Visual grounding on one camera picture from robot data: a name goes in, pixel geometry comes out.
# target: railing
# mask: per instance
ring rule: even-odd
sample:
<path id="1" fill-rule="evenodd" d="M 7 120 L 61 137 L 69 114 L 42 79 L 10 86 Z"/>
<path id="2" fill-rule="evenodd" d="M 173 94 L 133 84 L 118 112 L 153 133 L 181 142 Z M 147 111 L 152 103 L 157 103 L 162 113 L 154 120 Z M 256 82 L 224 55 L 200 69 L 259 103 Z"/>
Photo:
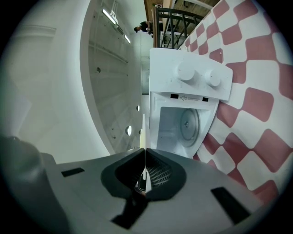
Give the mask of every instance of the railing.
<path id="1" fill-rule="evenodd" d="M 187 39 L 188 34 L 187 34 L 187 28 L 190 24 L 194 24 L 195 27 L 198 25 L 198 23 L 203 19 L 202 16 L 186 12 L 186 11 L 180 11 L 180 10 L 175 10 L 171 8 L 156 8 L 154 7 L 152 10 L 153 13 L 153 37 L 154 37 L 154 47 L 156 48 L 164 48 L 164 39 L 166 37 L 166 31 L 168 26 L 170 25 L 170 31 L 171 31 L 171 37 L 167 43 L 166 48 L 169 48 L 169 44 L 171 43 L 171 48 L 172 49 L 178 49 L 182 43 Z M 163 36 L 161 36 L 161 31 L 160 31 L 160 18 L 166 18 L 167 22 L 164 28 L 164 33 Z M 173 26 L 173 20 L 177 20 L 177 23 L 175 27 Z M 183 29 L 181 30 L 179 36 L 177 37 L 175 41 L 175 31 L 179 27 L 179 23 L 183 22 Z M 177 47 L 175 48 L 175 44 L 179 42 L 179 39 L 181 36 L 184 34 L 185 40 Z"/>

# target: fluorescent light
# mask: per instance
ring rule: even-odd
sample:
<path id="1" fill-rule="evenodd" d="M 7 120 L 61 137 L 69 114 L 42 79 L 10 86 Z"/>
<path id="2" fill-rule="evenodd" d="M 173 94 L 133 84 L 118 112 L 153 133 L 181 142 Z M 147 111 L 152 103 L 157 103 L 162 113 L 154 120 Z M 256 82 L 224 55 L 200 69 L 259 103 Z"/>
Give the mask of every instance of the fluorescent light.
<path id="1" fill-rule="evenodd" d="M 126 40 L 129 42 L 130 44 L 130 40 L 128 39 L 128 37 L 126 35 L 124 35 L 124 37 L 126 38 Z"/>
<path id="2" fill-rule="evenodd" d="M 116 24 L 116 21 L 111 17 L 111 15 L 109 15 L 109 13 L 105 9 L 103 9 L 103 13 L 106 17 L 109 18 L 110 21 L 112 21 L 112 23 Z"/>

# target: person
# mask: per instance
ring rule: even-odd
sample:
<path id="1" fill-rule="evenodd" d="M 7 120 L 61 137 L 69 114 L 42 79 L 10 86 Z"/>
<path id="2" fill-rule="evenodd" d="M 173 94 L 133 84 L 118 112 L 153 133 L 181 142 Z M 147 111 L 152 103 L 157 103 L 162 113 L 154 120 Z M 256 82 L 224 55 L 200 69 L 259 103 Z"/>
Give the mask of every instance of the person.
<path id="1" fill-rule="evenodd" d="M 137 33 L 142 30 L 143 32 L 147 32 L 148 34 L 152 34 L 152 22 L 151 21 L 143 21 L 139 26 L 134 28 L 134 31 Z M 163 31 L 163 23 L 160 23 L 160 31 Z"/>

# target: red and white checkered pattern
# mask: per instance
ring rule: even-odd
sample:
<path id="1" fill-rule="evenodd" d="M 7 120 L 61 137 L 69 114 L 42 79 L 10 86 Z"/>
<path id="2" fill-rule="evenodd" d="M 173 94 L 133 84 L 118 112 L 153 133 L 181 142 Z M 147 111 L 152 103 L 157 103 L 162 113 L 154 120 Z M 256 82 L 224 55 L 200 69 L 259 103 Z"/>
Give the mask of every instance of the red and white checkered pattern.
<path id="1" fill-rule="evenodd" d="M 293 55 L 286 40 L 256 2 L 222 0 L 183 45 L 233 70 L 230 99 L 220 102 L 194 159 L 271 201 L 293 163 Z"/>

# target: white knob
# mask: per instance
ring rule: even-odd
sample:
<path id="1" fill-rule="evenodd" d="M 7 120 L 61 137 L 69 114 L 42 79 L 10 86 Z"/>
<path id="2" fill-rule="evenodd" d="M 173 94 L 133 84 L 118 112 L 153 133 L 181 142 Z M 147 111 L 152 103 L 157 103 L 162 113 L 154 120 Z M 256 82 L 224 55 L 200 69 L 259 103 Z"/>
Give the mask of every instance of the white knob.
<path id="1" fill-rule="evenodd" d="M 205 74 L 206 83 L 209 86 L 217 87 L 221 83 L 221 77 L 215 70 L 209 70 Z"/>
<path id="2" fill-rule="evenodd" d="M 180 50 L 182 50 L 182 51 L 187 51 L 187 52 L 188 52 L 188 48 L 187 48 L 186 46 L 182 46 L 182 47 L 180 48 Z"/>
<path id="3" fill-rule="evenodd" d="M 195 70 L 186 62 L 180 62 L 175 67 L 175 77 L 182 81 L 191 80 L 195 75 Z"/>

